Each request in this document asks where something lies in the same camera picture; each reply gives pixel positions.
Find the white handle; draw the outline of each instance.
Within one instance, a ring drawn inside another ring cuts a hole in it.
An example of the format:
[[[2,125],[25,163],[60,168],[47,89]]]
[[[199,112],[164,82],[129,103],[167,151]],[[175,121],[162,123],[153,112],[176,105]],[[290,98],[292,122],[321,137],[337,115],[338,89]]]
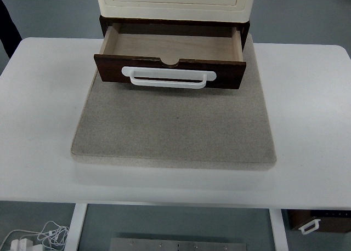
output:
[[[311,222],[309,222],[309,223],[307,223],[307,224],[301,226],[301,227],[299,228],[299,230],[301,230],[301,233],[302,233],[303,235],[307,235],[308,233],[311,233],[311,232],[313,232],[313,231],[316,231],[316,230],[319,228],[319,223],[318,223],[319,221],[320,221],[320,219],[314,219],[314,220],[312,220]],[[312,226],[312,225],[314,225],[314,227],[312,227],[310,230],[305,231],[306,228],[309,228],[309,227]]]
[[[146,85],[151,87],[166,87],[166,88],[192,88],[200,89],[205,87],[207,81],[213,81],[217,77],[213,71],[200,70],[180,70],[180,69],[154,69],[150,67],[131,67],[125,66],[122,68],[122,74],[131,78],[134,85]],[[179,80],[200,80],[201,82],[186,82],[186,81],[166,81],[154,80],[147,78],[160,79],[179,79]]]

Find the cabinet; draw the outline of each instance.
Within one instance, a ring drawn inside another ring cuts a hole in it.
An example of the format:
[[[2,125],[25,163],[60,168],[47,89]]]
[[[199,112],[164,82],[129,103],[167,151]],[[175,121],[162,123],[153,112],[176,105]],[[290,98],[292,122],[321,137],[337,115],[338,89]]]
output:
[[[102,80],[238,89],[252,1],[99,0],[105,40],[94,58]]]
[[[98,0],[115,18],[247,22],[253,0]]]

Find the open drawer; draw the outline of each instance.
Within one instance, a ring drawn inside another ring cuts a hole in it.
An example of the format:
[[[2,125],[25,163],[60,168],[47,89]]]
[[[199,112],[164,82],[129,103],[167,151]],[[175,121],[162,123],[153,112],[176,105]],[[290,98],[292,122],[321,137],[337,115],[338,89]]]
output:
[[[94,59],[107,82],[238,89],[244,43],[237,27],[113,23]]]

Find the dark brown drawer front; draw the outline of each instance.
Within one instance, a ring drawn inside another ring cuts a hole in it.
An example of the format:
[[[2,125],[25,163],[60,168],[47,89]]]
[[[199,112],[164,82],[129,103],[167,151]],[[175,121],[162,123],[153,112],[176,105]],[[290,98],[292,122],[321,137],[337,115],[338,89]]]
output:
[[[288,210],[290,228],[298,230],[314,219],[320,219],[316,232],[347,233],[351,231],[351,218],[314,216],[311,210]]]
[[[160,69],[214,71],[217,78],[208,81],[208,88],[239,89],[245,72],[245,62],[208,61],[180,59],[176,65],[166,65],[160,58],[145,58],[137,56],[94,55],[99,73],[103,81],[130,83],[129,77],[122,74],[124,66],[150,67]]]

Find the metal plate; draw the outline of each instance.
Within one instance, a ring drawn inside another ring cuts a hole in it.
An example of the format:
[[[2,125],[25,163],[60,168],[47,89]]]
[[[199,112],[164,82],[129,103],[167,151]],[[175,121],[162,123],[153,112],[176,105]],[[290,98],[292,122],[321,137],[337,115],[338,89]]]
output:
[[[247,251],[246,244],[112,238],[110,251]]]

